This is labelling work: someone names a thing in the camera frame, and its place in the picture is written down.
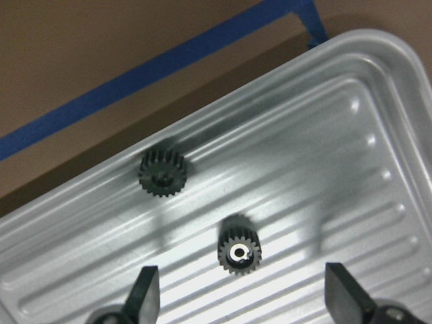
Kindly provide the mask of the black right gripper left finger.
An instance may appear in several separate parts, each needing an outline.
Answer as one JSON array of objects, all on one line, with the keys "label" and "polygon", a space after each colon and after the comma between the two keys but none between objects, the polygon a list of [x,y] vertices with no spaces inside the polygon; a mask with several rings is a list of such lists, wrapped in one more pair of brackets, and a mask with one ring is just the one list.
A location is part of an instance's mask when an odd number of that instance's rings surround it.
[{"label": "black right gripper left finger", "polygon": [[141,269],[122,307],[128,323],[156,323],[160,311],[158,266]]}]

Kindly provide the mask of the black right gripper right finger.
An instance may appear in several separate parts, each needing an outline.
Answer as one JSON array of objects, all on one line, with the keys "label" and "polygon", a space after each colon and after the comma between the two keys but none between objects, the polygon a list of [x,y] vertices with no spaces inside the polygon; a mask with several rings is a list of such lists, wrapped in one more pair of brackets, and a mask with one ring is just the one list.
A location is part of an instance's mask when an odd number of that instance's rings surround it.
[{"label": "black right gripper right finger", "polygon": [[325,264],[325,306],[334,323],[374,323],[378,305],[342,263]]}]

